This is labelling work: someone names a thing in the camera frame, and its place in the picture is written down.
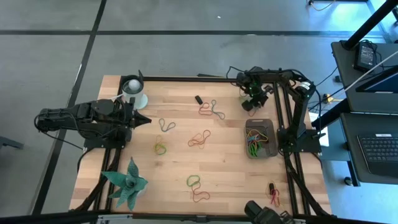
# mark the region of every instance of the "black desk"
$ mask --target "black desk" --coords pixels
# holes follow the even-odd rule
[[[390,56],[398,50],[398,44],[376,44],[377,52],[382,55],[382,58]],[[340,42],[331,43],[333,50],[333,56],[335,57],[336,64],[340,73],[341,81],[344,86],[352,84],[357,80],[363,72],[357,71],[353,68],[355,50],[345,50]],[[385,66],[397,65],[398,55],[390,58]],[[375,72],[381,72],[381,67],[375,69]],[[385,114],[397,114],[398,113],[398,94],[383,94],[383,93],[362,93],[357,92],[356,87],[360,86],[364,82],[358,82],[346,92],[347,98],[342,102],[338,103],[335,107],[329,110],[321,117],[322,128],[328,126],[330,123],[340,117],[341,113],[350,112],[363,112],[363,113],[385,113]],[[317,124],[319,121],[316,120],[312,126],[319,128]]]
[[[374,175],[368,171],[356,138],[359,134],[398,132],[398,116],[343,113],[341,114],[341,122],[357,178],[362,182],[398,184],[398,178]]]

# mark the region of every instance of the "black power adapter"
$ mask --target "black power adapter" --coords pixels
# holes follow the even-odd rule
[[[367,72],[376,65],[376,54],[366,42],[360,42],[355,51],[354,69]]]

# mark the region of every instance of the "artificial plant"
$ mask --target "artificial plant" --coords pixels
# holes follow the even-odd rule
[[[130,160],[129,167],[127,168],[127,175],[113,171],[104,171],[102,174],[108,178],[112,184],[120,187],[119,190],[109,196],[110,198],[119,198],[116,208],[127,201],[127,206],[131,211],[136,204],[138,192],[143,190],[148,183],[146,179],[139,177],[138,167],[133,159],[131,158]]]

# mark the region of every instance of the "wooden table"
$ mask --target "wooden table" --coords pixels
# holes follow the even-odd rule
[[[110,98],[118,93],[120,76],[106,75],[99,90],[98,99]],[[282,90],[280,101],[287,117]],[[239,89],[230,83],[203,82],[145,82],[148,105],[139,112],[152,119],[152,124],[139,126],[133,131],[132,141],[122,150],[119,171],[127,172],[130,157],[138,165],[140,175],[148,180],[146,193],[137,199],[134,212],[164,214],[207,214],[244,215],[244,206],[255,200],[260,206],[273,208],[277,212],[292,212],[286,169],[282,156],[268,159],[248,159],[244,151],[245,121],[251,118],[268,118],[279,127],[274,95],[267,100],[265,107],[250,117],[241,107]],[[199,95],[204,102],[217,100],[216,110],[225,113],[224,120],[215,114],[198,114],[199,105],[194,96]],[[177,126],[163,133],[159,119],[166,125],[175,122]],[[305,118],[307,128],[310,120]],[[188,147],[187,142],[197,133],[209,129],[211,136],[205,148]],[[167,146],[167,153],[158,156],[154,152],[157,135],[161,135]],[[95,149],[82,160],[77,176],[70,208],[76,208],[97,184],[104,149]],[[317,202],[327,212],[331,212],[322,169],[319,161],[311,154],[301,153],[305,183]],[[192,191],[187,187],[189,175],[201,177],[201,189],[210,193],[209,200],[198,203],[192,201]],[[266,194],[269,182],[275,182],[280,192],[279,208],[270,204]],[[108,191],[105,185],[100,208],[104,208]],[[303,213],[300,191],[295,186],[298,209]],[[126,204],[116,208],[117,199],[112,202],[113,212],[130,213]]]

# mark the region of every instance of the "white cable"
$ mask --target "white cable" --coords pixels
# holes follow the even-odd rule
[[[381,64],[383,64],[385,61],[389,60],[391,57],[393,57],[394,55],[398,54],[398,51],[396,51],[395,53],[393,53],[392,55],[388,56],[386,59],[384,59],[383,61],[381,61],[380,63],[378,63],[375,67],[373,67],[372,69],[370,69],[369,71],[367,71],[365,74],[363,74],[362,76],[360,76],[357,80],[355,80],[355,82],[353,82],[350,86],[348,86],[347,88],[344,89],[344,92],[347,92],[347,90],[349,90],[351,87],[353,87],[357,82],[359,82],[363,77],[365,77],[367,74],[371,73],[373,70],[375,70],[378,66],[380,66]]]
[[[108,100],[113,100],[113,99],[116,99],[117,97],[119,97],[119,96],[123,96],[123,93],[122,94],[120,94],[120,95],[118,95],[118,96],[114,96],[114,97],[112,97],[112,98],[109,98]]]
[[[322,9],[317,9],[317,8],[313,5],[313,3],[311,3],[310,5],[311,5],[316,11],[320,12],[320,11],[326,9],[327,7],[331,6],[331,5],[332,5],[333,3],[335,3],[335,2],[336,2],[336,0],[333,0],[333,2],[331,2],[329,5],[325,6],[325,7],[322,8]]]

